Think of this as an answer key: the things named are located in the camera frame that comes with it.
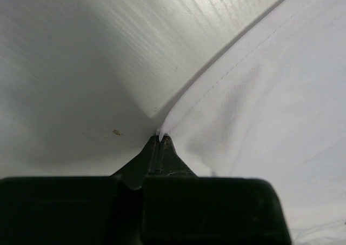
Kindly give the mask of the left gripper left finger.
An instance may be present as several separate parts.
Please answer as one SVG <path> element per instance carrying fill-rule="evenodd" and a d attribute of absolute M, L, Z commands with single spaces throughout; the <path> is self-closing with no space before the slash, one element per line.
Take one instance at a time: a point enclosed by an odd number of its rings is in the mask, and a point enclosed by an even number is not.
<path fill-rule="evenodd" d="M 109 176 L 1 179 L 1 244 L 110 244 L 142 210 L 159 141 Z"/>

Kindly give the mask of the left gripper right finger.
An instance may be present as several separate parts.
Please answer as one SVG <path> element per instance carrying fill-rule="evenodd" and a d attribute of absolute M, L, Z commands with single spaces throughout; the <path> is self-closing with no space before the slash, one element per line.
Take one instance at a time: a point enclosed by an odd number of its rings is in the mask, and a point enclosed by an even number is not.
<path fill-rule="evenodd" d="M 280 200 L 257 178 L 198 177 L 154 137 L 142 184 L 144 244 L 291 244 Z"/>

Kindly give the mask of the white t shirt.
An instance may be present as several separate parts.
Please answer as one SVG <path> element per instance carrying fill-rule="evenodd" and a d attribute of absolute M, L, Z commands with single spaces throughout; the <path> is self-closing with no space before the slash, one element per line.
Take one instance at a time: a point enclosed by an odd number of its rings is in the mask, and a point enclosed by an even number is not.
<path fill-rule="evenodd" d="M 345 0 L 285 0 L 185 92 L 165 135 L 197 175 L 270 182 L 294 244 L 345 244 Z"/>

